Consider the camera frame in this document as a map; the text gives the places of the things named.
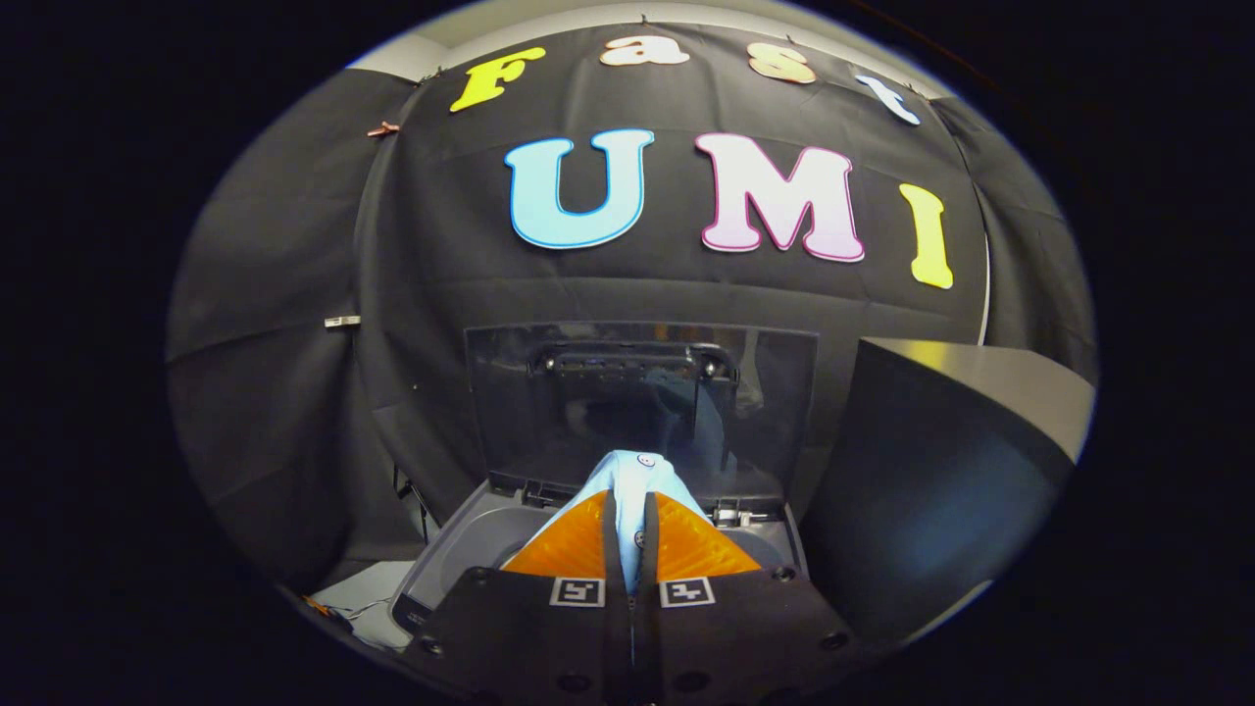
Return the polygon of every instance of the screw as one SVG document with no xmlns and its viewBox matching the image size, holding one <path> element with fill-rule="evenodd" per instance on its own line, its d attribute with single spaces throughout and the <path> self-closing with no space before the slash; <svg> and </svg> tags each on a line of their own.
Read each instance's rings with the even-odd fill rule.
<svg viewBox="0 0 1255 706">
<path fill-rule="evenodd" d="M 833 651 L 841 650 L 850 642 L 850 636 L 843 632 L 835 632 L 820 641 L 820 650 Z"/>
<path fill-rule="evenodd" d="M 423 647 L 424 652 L 433 657 L 441 657 L 444 655 L 444 646 L 430 637 L 424 637 L 419 645 Z"/>
</svg>

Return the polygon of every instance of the light blue letter u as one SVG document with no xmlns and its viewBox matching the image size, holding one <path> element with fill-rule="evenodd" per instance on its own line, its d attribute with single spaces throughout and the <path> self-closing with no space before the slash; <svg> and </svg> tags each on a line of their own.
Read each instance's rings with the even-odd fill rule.
<svg viewBox="0 0 1255 706">
<path fill-rule="evenodd" d="M 611 129 L 592 137 L 606 153 L 606 199 L 586 213 L 571 213 L 557 199 L 562 157 L 575 148 L 565 138 L 541 139 L 506 154 L 515 171 L 510 186 L 510 218 L 515 231 L 541 247 L 590 247 L 628 232 L 645 204 L 641 153 L 654 142 L 648 129 Z"/>
</svg>

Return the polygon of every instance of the clear plastic lid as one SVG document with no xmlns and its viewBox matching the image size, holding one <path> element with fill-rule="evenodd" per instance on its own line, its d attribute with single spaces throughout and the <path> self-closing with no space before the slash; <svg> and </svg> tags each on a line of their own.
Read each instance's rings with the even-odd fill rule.
<svg viewBox="0 0 1255 706">
<path fill-rule="evenodd" d="M 577 490 L 607 453 L 661 454 L 703 505 L 782 503 L 818 335 L 671 322 L 468 329 L 489 478 Z"/>
</svg>

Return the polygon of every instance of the yellow letter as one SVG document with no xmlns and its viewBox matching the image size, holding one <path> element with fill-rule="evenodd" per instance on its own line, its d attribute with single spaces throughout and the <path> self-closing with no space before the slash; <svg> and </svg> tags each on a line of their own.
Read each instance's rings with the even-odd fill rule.
<svg viewBox="0 0 1255 706">
<path fill-rule="evenodd" d="M 814 83 L 814 71 L 806 65 L 806 56 L 786 46 L 756 41 L 745 48 L 749 65 L 767 78 L 793 83 Z"/>
<path fill-rule="evenodd" d="M 916 253 L 911 261 L 911 273 L 924 283 L 950 288 L 954 286 L 954 272 L 945 262 L 945 234 L 941 232 L 941 211 L 945 207 L 941 199 L 910 183 L 904 183 L 897 189 L 915 214 Z"/>
<path fill-rule="evenodd" d="M 626 66 L 631 64 L 683 64 L 689 55 L 680 51 L 680 45 L 668 36 L 625 36 L 606 43 L 601 63 L 607 66 Z"/>
<path fill-rule="evenodd" d="M 523 75 L 523 59 L 540 59 L 543 55 L 545 49 L 532 46 L 517 54 L 484 61 L 478 66 L 471 66 L 467 71 L 467 75 L 471 76 L 467 80 L 467 88 L 462 92 L 462 98 L 458 98 L 456 103 L 449 105 L 449 112 L 457 113 L 462 108 L 469 108 L 476 103 L 492 100 L 501 95 L 506 89 L 497 85 L 498 79 L 506 83 L 515 80 Z"/>
</svg>

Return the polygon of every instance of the letter m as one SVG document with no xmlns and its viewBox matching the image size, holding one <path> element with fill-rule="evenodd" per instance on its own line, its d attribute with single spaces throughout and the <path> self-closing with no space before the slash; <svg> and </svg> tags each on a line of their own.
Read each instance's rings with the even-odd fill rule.
<svg viewBox="0 0 1255 706">
<path fill-rule="evenodd" d="M 809 208 L 812 226 L 802 234 L 807 252 L 841 262 L 862 260 L 863 246 L 850 208 L 851 163 L 846 155 L 807 147 L 798 154 L 793 173 L 784 178 L 745 135 L 708 133 L 697 138 L 697 145 L 714 163 L 715 217 L 702 231 L 708 247 L 727 252 L 757 248 L 763 237 L 749 224 L 753 202 L 781 250 L 793 245 Z"/>
</svg>

